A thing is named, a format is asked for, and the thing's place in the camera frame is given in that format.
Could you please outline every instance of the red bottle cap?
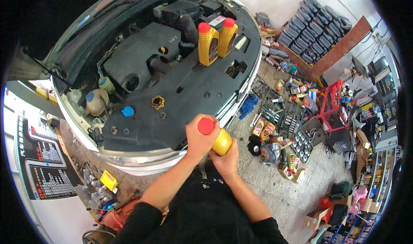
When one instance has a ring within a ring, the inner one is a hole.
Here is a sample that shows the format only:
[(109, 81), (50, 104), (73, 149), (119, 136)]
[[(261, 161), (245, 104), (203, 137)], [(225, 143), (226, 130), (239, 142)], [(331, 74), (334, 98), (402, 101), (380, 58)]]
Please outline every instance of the red bottle cap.
[(207, 134), (210, 134), (213, 130), (214, 130), (214, 122), (210, 120), (209, 118), (203, 118), (198, 122), (199, 133), (207, 135)]
[(234, 19), (226, 18), (226, 19), (224, 20), (224, 27), (232, 28), (232, 27), (234, 27), (234, 24), (235, 24)]
[(199, 33), (208, 33), (211, 27), (209, 26), (208, 22), (201, 22), (198, 25), (198, 31)]

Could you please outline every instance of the black poster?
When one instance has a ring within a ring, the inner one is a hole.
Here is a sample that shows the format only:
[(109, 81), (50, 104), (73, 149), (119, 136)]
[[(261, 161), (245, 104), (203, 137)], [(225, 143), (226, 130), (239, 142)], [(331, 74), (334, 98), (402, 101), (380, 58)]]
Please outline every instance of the black poster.
[(18, 115), (16, 148), (24, 185), (32, 200), (76, 196), (83, 185), (70, 163), (58, 129), (40, 115)]

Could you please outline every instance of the engine bay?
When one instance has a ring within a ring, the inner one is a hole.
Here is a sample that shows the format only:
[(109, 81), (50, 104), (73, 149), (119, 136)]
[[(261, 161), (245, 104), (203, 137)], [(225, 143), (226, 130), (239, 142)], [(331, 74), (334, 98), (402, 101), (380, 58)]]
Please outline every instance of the engine bay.
[[(218, 31), (235, 20), (235, 44), (210, 66), (198, 59), (198, 24)], [(184, 125), (198, 113), (216, 115), (236, 98), (260, 54), (249, 13), (223, 0), (156, 3), (102, 40), (76, 77), (69, 99), (92, 121), (89, 135), (113, 151), (180, 149)]]

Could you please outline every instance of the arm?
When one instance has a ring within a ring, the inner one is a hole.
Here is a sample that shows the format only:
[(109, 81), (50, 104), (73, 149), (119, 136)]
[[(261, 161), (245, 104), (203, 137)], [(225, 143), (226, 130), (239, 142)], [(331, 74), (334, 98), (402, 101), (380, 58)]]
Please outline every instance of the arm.
[(244, 183), (237, 172), (238, 165), (238, 143), (233, 138), (233, 143), (228, 153), (222, 157), (217, 156), (213, 151), (209, 155), (214, 162), (215, 168), (221, 174), (238, 204), (247, 214), (251, 223), (259, 222), (271, 218), (271, 212), (260, 198)]
[[(198, 131), (198, 123), (202, 118), (209, 118), (215, 123), (214, 130), (209, 135), (203, 135)], [(185, 129), (188, 141), (187, 154), (157, 179), (141, 198), (142, 202), (148, 203), (159, 210), (170, 203), (194, 167), (211, 149), (220, 132), (218, 120), (213, 116), (204, 114), (197, 115)]]

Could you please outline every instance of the red tool cart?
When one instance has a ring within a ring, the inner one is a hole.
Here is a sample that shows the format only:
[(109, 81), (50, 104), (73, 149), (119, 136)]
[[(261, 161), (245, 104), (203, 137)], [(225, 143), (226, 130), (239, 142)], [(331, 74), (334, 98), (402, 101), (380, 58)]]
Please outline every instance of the red tool cart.
[[(324, 97), (323, 97), (323, 104), (321, 105), (321, 109), (320, 109), (320, 114), (317, 115), (316, 117), (318, 119), (321, 119), (324, 122), (324, 124), (327, 125), (328, 129), (325, 131), (326, 133), (348, 127), (348, 121), (346, 122), (346, 119), (344, 119), (344, 116), (340, 110), (340, 107), (341, 107), (340, 93), (341, 93), (342, 86), (343, 86), (343, 81), (337, 80), (332, 85), (320, 91), (321, 93), (319, 93), (320, 96), (322, 96), (322, 93), (323, 93)], [(333, 128), (334, 121), (336, 121), (337, 119), (340, 120), (343, 126)]]

